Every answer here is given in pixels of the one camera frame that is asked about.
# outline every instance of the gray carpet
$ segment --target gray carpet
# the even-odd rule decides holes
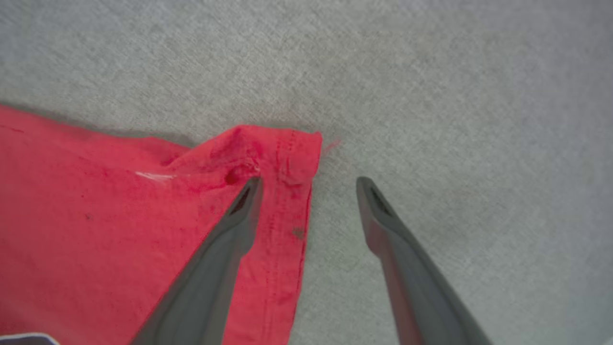
[[[0,0],[0,102],[186,145],[341,145],[314,181],[291,345],[395,344],[372,177],[496,344],[613,336],[613,2]]]

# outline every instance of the red cloth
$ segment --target red cloth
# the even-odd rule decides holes
[[[0,106],[0,335],[127,344],[252,176],[256,241],[224,344],[286,344],[321,135],[238,126],[188,149]]]

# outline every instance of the textured gray background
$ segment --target textured gray background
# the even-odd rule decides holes
[[[397,341],[360,174],[497,344],[613,336],[613,2],[0,4],[4,104],[186,145],[238,123],[342,140],[292,345]]]

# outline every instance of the white curved edge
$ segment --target white curved edge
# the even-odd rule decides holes
[[[41,337],[41,338],[46,338],[53,345],[60,345],[59,341],[53,339],[52,336],[50,336],[50,335],[48,335],[46,333],[40,333],[40,332],[20,333],[20,334],[11,334],[11,335],[0,335],[0,340],[22,339],[22,338],[29,338],[29,337],[32,337],[32,336],[38,336],[38,337]]]

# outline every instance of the garment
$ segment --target garment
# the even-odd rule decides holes
[[[264,181],[224,343],[286,344],[321,135],[238,126],[194,149],[0,107],[0,335],[127,344],[252,176]]]

